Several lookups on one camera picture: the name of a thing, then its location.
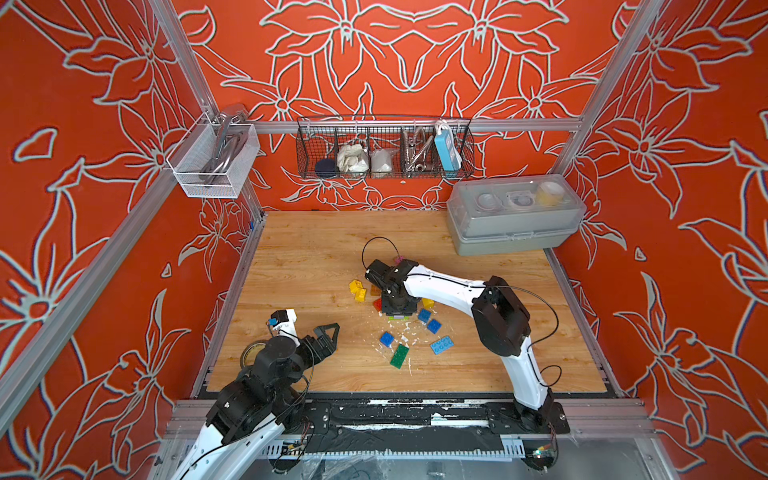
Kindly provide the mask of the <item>dark blue lego brick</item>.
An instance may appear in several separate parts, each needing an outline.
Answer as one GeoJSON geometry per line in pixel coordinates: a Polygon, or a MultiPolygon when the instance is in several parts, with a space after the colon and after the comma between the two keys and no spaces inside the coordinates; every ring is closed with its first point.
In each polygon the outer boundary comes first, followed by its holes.
{"type": "Polygon", "coordinates": [[[441,327],[442,324],[436,319],[430,320],[427,323],[427,329],[433,334],[437,334],[441,327]]]}

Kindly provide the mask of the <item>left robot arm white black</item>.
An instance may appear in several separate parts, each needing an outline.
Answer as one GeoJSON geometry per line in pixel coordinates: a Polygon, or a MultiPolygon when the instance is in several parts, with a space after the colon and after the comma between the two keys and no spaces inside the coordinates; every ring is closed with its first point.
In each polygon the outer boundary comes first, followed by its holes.
{"type": "Polygon", "coordinates": [[[314,368],[335,353],[340,326],[321,325],[303,338],[272,329],[254,362],[219,392],[174,479],[239,479],[301,422],[314,368]]]}

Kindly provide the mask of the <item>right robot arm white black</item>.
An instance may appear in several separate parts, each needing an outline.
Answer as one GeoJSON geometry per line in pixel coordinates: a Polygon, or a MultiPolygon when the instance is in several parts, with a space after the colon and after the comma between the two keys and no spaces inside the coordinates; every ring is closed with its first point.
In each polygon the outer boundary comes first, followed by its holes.
{"type": "Polygon", "coordinates": [[[501,358],[510,378],[518,424],[528,432],[555,430],[561,413],[535,359],[530,313],[503,278],[462,279],[413,260],[394,266],[375,260],[365,268],[365,278],[381,290],[387,316],[410,316],[428,299],[472,318],[479,340],[501,358]]]}

